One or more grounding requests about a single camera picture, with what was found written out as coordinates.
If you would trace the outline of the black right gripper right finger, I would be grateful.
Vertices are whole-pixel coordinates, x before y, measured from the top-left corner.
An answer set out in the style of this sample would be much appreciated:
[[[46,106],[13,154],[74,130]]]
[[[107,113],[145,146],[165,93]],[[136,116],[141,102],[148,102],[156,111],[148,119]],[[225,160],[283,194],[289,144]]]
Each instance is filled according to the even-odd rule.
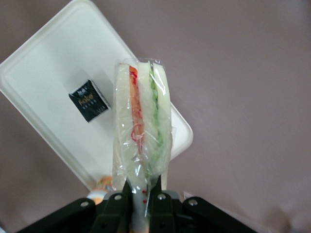
[[[162,190],[161,176],[149,195],[151,233],[254,233],[255,230],[200,197],[180,201],[177,193]]]

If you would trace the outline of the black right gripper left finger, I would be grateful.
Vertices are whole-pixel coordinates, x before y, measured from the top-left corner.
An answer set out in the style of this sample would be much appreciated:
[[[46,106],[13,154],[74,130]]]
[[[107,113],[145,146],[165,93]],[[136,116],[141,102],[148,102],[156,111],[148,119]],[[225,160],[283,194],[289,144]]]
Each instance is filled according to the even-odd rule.
[[[132,214],[132,192],[128,182],[122,190],[108,193],[99,204],[80,198],[20,233],[128,233]]]

